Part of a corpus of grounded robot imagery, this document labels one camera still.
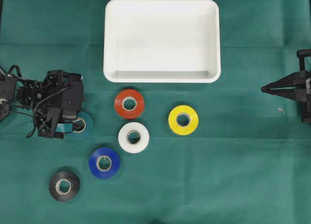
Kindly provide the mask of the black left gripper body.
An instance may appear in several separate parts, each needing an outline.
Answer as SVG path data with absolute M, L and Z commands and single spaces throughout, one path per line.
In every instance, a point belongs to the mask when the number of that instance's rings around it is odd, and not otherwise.
M 63 70 L 48 71 L 47 76 L 39 87 L 43 98 L 47 98 L 47 100 L 39 104 L 37 111 L 45 107 L 57 107 L 61 109 L 63 92 L 69 89 L 70 82 L 73 81 L 82 81 L 83 83 L 83 76 Z

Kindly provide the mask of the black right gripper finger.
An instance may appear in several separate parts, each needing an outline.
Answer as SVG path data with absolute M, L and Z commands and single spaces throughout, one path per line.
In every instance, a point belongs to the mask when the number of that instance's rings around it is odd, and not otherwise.
M 299 72 L 294 72 L 267 85 L 267 88 L 292 87 L 300 84 Z
M 267 93 L 271 95 L 277 95 L 286 99 L 299 101 L 301 89 L 268 89 Z

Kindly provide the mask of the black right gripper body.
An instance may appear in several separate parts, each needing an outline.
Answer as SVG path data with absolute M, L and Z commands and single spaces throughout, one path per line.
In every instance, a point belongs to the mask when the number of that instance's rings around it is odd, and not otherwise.
M 311 122 L 311 73 L 305 69 L 305 58 L 311 56 L 310 49 L 303 49 L 297 51 L 297 58 L 299 60 L 299 76 L 303 77 L 304 82 L 302 88 L 305 89 L 306 95 L 302 102 L 302 122 Z

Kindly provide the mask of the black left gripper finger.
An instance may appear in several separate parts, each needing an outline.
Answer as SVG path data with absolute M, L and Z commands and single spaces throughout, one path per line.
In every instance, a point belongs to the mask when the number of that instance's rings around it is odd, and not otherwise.
M 45 107 L 37 111 L 38 136 L 44 138 L 64 138 L 64 133 L 57 133 L 56 127 L 61 119 L 61 109 Z

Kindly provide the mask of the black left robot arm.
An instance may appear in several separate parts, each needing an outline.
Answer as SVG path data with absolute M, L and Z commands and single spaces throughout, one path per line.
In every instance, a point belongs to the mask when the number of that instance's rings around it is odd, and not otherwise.
M 12 106 L 31 110 L 28 138 L 38 133 L 63 139 L 65 134 L 83 132 L 86 121 L 79 114 L 84 101 L 83 77 L 78 73 L 50 70 L 38 81 L 24 78 L 17 65 L 0 72 L 0 118 L 6 118 Z

